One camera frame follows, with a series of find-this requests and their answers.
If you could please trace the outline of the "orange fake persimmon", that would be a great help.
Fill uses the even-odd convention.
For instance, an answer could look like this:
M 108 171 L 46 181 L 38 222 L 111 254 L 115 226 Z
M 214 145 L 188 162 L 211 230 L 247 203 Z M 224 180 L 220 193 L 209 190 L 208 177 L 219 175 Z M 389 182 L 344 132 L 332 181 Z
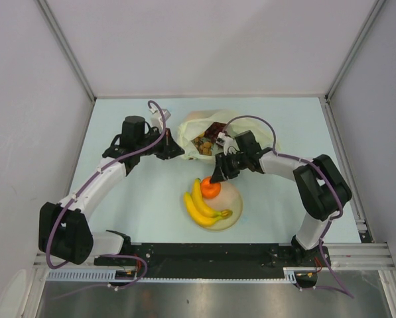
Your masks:
M 222 189 L 220 182 L 212 183 L 210 180 L 211 177 L 206 177 L 200 182 L 200 191 L 202 193 L 202 197 L 206 199 L 213 199 L 217 197 Z

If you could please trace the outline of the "beige round plate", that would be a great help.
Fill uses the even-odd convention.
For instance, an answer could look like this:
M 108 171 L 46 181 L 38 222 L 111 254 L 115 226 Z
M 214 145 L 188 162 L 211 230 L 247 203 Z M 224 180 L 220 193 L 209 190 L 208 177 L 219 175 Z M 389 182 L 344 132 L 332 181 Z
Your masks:
M 206 199 L 204 198 L 204 201 L 206 202 L 207 205 L 210 207 L 216 209 L 216 210 L 224 210 L 224 209 L 230 209 L 233 211 L 233 214 L 230 218 L 224 219 L 221 221 L 218 221 L 215 225 L 209 228 L 204 228 L 199 225 L 197 225 L 192 218 L 189 216 L 185 206 L 184 210 L 186 211 L 186 215 L 190 218 L 191 221 L 194 222 L 194 224 L 201 229 L 207 230 L 207 231 L 212 231 L 212 232 L 220 232 L 227 230 L 228 228 L 234 226 L 238 220 L 241 217 L 242 211 L 243 211 L 243 199 L 241 197 L 241 194 L 239 190 L 231 183 L 224 182 L 221 183 L 222 189 L 220 194 L 213 198 L 213 199 Z

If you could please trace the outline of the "translucent plastic avocado-print bag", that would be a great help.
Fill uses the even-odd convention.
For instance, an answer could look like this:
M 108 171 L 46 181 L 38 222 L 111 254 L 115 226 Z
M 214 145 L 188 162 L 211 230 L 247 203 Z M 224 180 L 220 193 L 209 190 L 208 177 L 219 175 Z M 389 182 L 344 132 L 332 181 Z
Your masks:
M 268 127 L 256 119 L 238 119 L 238 116 L 238 113 L 225 109 L 189 113 L 177 129 L 176 142 L 184 150 L 181 158 L 213 163 L 215 155 L 223 152 L 223 147 L 216 143 L 220 133 L 234 138 L 251 131 L 261 147 L 273 144 L 273 133 Z

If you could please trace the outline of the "yellow fake banana bunch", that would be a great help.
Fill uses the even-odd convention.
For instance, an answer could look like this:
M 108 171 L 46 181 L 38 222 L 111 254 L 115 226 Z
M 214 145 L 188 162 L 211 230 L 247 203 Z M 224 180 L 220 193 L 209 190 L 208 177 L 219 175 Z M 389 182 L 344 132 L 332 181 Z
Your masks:
M 207 205 L 202 196 L 200 182 L 201 180 L 196 178 L 192 184 L 192 192 L 184 193 L 184 206 L 189 216 L 197 225 L 209 228 L 218 221 L 230 218 L 233 211 L 230 209 L 216 210 Z

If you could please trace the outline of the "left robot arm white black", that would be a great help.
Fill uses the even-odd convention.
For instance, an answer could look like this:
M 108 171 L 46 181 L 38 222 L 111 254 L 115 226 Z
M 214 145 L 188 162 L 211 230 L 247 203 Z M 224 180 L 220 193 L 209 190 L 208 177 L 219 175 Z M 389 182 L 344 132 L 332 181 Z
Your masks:
M 38 248 L 48 257 L 80 265 L 90 256 L 106 255 L 119 265 L 128 263 L 129 237 L 117 231 L 93 233 L 88 221 L 106 195 L 140 162 L 154 155 L 170 160 L 183 155 L 168 128 L 151 127 L 143 117 L 128 116 L 121 133 L 102 154 L 96 171 L 72 195 L 40 209 Z

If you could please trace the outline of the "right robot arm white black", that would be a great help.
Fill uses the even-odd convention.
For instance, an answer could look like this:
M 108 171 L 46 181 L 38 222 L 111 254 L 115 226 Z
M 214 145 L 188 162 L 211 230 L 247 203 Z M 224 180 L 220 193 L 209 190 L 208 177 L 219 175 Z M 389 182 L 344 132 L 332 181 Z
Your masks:
M 223 151 L 216 155 L 212 183 L 236 178 L 242 170 L 270 174 L 293 181 L 306 211 L 298 233 L 291 240 L 291 257 L 299 266 L 314 260 L 332 222 L 339 219 L 352 191 L 332 161 L 322 154 L 313 159 L 262 148 L 251 131 L 235 137 L 221 132 L 216 143 Z

